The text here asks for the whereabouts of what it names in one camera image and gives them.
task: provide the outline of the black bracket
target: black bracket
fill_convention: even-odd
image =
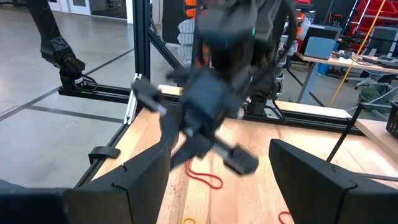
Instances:
[[[92,164],[95,159],[116,159],[119,155],[120,149],[108,146],[97,146],[88,154],[88,159],[90,160],[90,164]]]

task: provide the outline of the yellow rubber band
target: yellow rubber band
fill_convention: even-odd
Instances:
[[[184,219],[182,220],[182,224],[185,224],[185,222],[186,222],[186,221],[189,221],[189,220],[193,221],[194,224],[198,224],[197,220],[196,220],[195,218],[193,218],[193,217],[184,218]]]

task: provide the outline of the concrete floor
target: concrete floor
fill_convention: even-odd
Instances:
[[[91,77],[105,85],[129,86],[134,75],[132,26],[62,13],[55,18],[86,63],[85,72],[118,58]],[[106,145],[120,127],[126,105],[58,95],[58,71],[40,58],[39,47],[40,36],[27,10],[0,7],[0,179],[26,187],[73,187],[89,167],[88,153]],[[164,79],[169,70],[151,47],[151,82],[171,84]],[[305,72],[292,71],[304,81]],[[327,105],[339,80],[318,79],[313,93]],[[301,86],[290,75],[284,85],[279,99],[296,101]],[[344,84],[334,107],[356,104],[359,91],[353,85]],[[312,99],[306,103],[316,105]],[[56,110],[44,112],[46,108]]]

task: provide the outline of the red rubber band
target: red rubber band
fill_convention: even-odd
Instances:
[[[278,220],[281,224],[286,224],[286,222],[282,221],[282,215],[291,215],[290,212],[280,212],[278,215]]]
[[[203,183],[209,185],[210,188],[215,189],[215,190],[221,189],[221,188],[223,187],[224,182],[223,182],[223,180],[221,180],[221,178],[219,178],[218,176],[213,175],[213,174],[204,174],[204,173],[195,172],[195,171],[191,170],[191,163],[192,163],[192,161],[188,161],[188,162],[185,163],[185,173],[186,173],[189,177],[191,177],[191,178],[193,178],[193,179],[195,179],[195,180],[202,181]],[[209,183],[207,180],[203,180],[202,178],[195,177],[194,175],[216,178],[217,180],[219,180],[220,186],[214,186],[214,185],[212,185],[211,183]]]

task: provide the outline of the wooden table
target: wooden table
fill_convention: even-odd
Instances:
[[[387,122],[357,119],[355,126],[393,161],[398,163],[398,139],[386,130]]]
[[[171,91],[179,92],[176,88],[171,88]],[[286,102],[279,102],[278,105],[283,110],[297,108],[301,112],[308,106]],[[314,108],[317,107],[309,106],[307,109],[316,113]],[[326,109],[320,110],[321,114],[336,113],[336,109]],[[343,111],[340,113],[340,116],[347,116]],[[277,216],[281,211],[286,211],[287,206],[276,184],[268,158],[270,140],[282,139],[325,159],[340,134],[227,119],[220,127],[218,136],[231,145],[240,143],[257,154],[259,167],[256,173],[238,177],[224,166],[221,157],[210,152],[202,161],[194,159],[192,169],[212,173],[223,179],[222,189],[211,190],[202,182],[187,177],[184,166],[174,169],[169,176],[157,223],[180,224],[185,217],[195,217],[198,224],[279,223]],[[159,138],[159,115],[142,110],[116,146],[121,150],[120,156],[117,159],[107,159],[94,179],[155,144]],[[183,140],[180,136],[176,147],[179,147]],[[362,136],[348,136],[332,162],[355,172],[379,175],[397,173],[397,164],[368,138]],[[216,180],[211,180],[211,183],[218,184]],[[383,183],[398,188],[396,182]],[[287,223],[292,223],[289,217],[285,219]]]
[[[327,65],[335,65],[335,66],[339,66],[339,67],[349,67],[351,65],[351,63],[353,62],[352,59],[330,57],[329,60],[325,60],[325,59],[319,59],[319,58],[313,58],[313,57],[306,57],[298,52],[296,52],[295,54],[304,61],[314,62],[314,63],[312,63],[310,69],[308,70],[308,74],[305,78],[303,88],[298,96],[297,103],[301,103],[308,98],[308,95],[309,95],[309,93],[313,87],[313,84],[314,84],[314,78],[316,77],[317,72],[318,72],[319,63],[323,63],[323,64],[327,64]],[[365,69],[365,70],[377,71],[377,72],[398,73],[398,70],[396,70],[396,69],[384,68],[384,67],[378,66],[378,65],[370,65],[370,66],[360,65],[356,62],[354,62],[353,68],[359,68],[359,69]]]

